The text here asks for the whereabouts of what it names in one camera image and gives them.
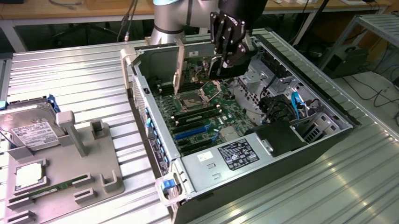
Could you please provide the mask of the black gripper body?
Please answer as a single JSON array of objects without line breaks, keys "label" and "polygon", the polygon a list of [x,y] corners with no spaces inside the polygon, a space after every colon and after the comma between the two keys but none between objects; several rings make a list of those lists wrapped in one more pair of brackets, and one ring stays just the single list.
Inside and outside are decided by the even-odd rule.
[{"label": "black gripper body", "polygon": [[219,13],[233,26],[233,44],[239,44],[262,16],[267,0],[221,0]]}]

